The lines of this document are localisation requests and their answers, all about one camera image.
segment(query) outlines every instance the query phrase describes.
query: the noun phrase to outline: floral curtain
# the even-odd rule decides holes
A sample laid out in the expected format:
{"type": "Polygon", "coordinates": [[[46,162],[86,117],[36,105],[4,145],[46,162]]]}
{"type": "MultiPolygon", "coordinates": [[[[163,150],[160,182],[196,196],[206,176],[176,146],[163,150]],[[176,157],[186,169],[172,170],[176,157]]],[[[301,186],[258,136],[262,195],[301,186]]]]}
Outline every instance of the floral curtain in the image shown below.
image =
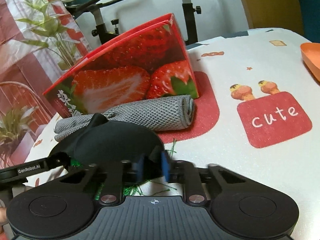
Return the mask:
{"type": "Polygon", "coordinates": [[[55,114],[42,93],[89,51],[61,0],[0,0],[0,168],[25,161],[55,114]]]}

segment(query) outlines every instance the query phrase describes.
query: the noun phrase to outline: white wall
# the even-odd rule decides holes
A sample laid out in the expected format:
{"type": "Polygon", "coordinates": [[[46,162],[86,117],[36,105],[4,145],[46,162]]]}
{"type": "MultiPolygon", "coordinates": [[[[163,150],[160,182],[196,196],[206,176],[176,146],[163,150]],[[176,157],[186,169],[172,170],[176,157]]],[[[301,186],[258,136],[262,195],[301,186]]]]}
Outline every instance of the white wall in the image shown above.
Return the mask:
{"type": "MultiPolygon", "coordinates": [[[[241,0],[191,0],[194,7],[201,6],[202,14],[195,14],[199,41],[221,36],[225,33],[245,31],[248,23],[241,0]]],[[[166,13],[174,13],[182,34],[187,39],[182,0],[125,0],[101,9],[107,29],[113,31],[111,20],[120,19],[119,30],[125,32],[148,20],[166,13]]],[[[92,48],[100,45],[98,37],[91,31],[95,20],[91,13],[82,14],[76,22],[92,48]]]]}

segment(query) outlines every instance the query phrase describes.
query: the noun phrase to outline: crosshair symbol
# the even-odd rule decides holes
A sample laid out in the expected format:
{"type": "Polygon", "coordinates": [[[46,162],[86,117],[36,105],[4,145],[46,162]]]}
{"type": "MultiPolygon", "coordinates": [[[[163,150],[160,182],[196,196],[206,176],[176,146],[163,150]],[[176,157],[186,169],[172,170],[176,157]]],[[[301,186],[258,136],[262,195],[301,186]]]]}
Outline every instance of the crosshair symbol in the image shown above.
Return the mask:
{"type": "Polygon", "coordinates": [[[153,199],[153,200],[151,200],[151,201],[149,201],[149,202],[151,202],[153,205],[155,205],[155,204],[158,204],[158,203],[161,202],[161,201],[156,200],[156,199],[153,199]]]}

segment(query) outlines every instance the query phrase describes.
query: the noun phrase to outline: rolled towel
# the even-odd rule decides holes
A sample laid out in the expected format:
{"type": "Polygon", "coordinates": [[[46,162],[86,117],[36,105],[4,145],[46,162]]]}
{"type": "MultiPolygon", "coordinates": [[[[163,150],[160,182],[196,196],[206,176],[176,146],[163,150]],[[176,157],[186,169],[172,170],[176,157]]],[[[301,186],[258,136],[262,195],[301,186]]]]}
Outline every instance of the rolled towel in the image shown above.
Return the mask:
{"type": "MultiPolygon", "coordinates": [[[[190,95],[136,101],[115,106],[103,113],[109,120],[143,125],[153,131],[181,130],[192,123],[195,104],[190,95]]],[[[93,114],[61,119],[54,137],[60,142],[71,133],[88,125],[93,114]]]]}

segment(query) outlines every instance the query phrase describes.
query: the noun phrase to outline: silver screw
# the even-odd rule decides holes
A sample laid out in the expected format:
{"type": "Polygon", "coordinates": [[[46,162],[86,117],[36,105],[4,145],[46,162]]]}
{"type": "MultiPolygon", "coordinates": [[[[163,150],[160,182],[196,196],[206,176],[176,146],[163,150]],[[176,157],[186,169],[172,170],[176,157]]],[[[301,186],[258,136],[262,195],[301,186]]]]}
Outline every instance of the silver screw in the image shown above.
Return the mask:
{"type": "Polygon", "coordinates": [[[201,195],[192,195],[189,197],[189,200],[192,203],[201,203],[202,201],[204,201],[204,196],[201,195]]]}
{"type": "Polygon", "coordinates": [[[101,197],[101,201],[104,203],[112,203],[116,200],[117,200],[117,197],[113,195],[104,195],[101,197]]]}

